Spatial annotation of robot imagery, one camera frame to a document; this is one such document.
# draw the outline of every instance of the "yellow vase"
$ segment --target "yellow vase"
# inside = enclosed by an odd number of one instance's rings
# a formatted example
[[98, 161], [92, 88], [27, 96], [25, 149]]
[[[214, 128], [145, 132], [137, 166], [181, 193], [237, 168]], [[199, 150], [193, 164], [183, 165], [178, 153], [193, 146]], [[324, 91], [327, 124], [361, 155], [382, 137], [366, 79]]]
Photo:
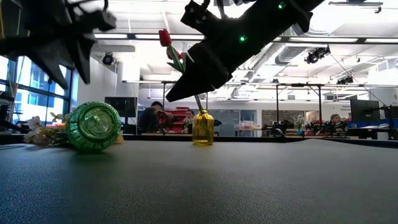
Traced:
[[214, 118], [207, 110], [193, 117], [192, 141], [196, 145], [211, 145], [214, 142]]

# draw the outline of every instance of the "security camera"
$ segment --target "security camera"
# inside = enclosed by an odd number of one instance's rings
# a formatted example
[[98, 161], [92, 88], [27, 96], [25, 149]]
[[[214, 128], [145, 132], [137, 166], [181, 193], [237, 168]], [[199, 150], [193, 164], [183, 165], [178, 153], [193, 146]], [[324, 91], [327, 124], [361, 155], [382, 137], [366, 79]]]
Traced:
[[102, 58], [102, 63], [104, 63], [104, 65], [112, 65], [113, 60], [113, 54], [111, 52], [105, 53], [104, 58]]

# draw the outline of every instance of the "ceiling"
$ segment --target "ceiling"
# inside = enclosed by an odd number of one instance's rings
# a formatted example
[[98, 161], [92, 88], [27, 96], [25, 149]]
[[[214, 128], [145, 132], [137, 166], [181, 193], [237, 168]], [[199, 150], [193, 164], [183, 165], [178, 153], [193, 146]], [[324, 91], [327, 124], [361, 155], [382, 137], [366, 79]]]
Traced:
[[[109, 10], [118, 18], [118, 28], [114, 33], [157, 34], [161, 29], [167, 29], [171, 34], [199, 34], [196, 30], [182, 24], [180, 19], [184, 7], [189, 0], [109, 0]], [[310, 32], [307, 35], [350, 36], [350, 37], [398, 37], [398, 1], [380, 0], [367, 2], [382, 2], [382, 11], [375, 13], [377, 7], [362, 6], [332, 6], [331, 0], [319, 5], [314, 11]], [[239, 17], [251, 4], [225, 7], [229, 17]], [[101, 7], [93, 2], [85, 8]], [[213, 14], [220, 17], [217, 7], [210, 6]], [[141, 75], [148, 80], [170, 80], [175, 77], [172, 69], [166, 64], [165, 49], [158, 41], [144, 40], [99, 40], [102, 46], [122, 45], [135, 46], [135, 57], [140, 58]], [[194, 42], [174, 41], [173, 46], [178, 51], [187, 50]], [[287, 66], [275, 64], [275, 58], [290, 47], [295, 53], [290, 55]], [[347, 45], [331, 44], [331, 55], [315, 64], [304, 62], [309, 50], [317, 46], [269, 44], [257, 56], [244, 63], [240, 71], [233, 74], [232, 81], [239, 82], [249, 72], [250, 82], [270, 82], [278, 78], [280, 82], [317, 82], [327, 83], [342, 77], [345, 70], [353, 69], [357, 80], [363, 80], [368, 69], [385, 58], [398, 58], [397, 45]]]

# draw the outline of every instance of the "black tabletop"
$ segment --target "black tabletop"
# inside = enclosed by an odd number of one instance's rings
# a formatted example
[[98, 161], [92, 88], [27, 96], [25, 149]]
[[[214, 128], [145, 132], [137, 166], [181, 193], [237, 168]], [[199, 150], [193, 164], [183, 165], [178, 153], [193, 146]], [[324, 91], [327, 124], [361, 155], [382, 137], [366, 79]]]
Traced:
[[0, 146], [0, 223], [398, 223], [398, 150], [125, 141]]

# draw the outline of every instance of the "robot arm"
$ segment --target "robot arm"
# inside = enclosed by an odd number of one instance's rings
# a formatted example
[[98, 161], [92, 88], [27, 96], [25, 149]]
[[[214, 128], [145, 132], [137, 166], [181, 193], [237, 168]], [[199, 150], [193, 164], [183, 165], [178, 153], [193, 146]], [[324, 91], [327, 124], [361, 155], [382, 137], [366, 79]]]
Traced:
[[201, 32], [205, 39], [188, 50], [186, 71], [166, 98], [181, 100], [223, 86], [242, 63], [290, 26], [296, 24], [307, 32], [310, 11], [323, 1], [260, 0], [237, 19], [219, 19], [206, 10], [206, 5], [191, 1], [181, 22]]

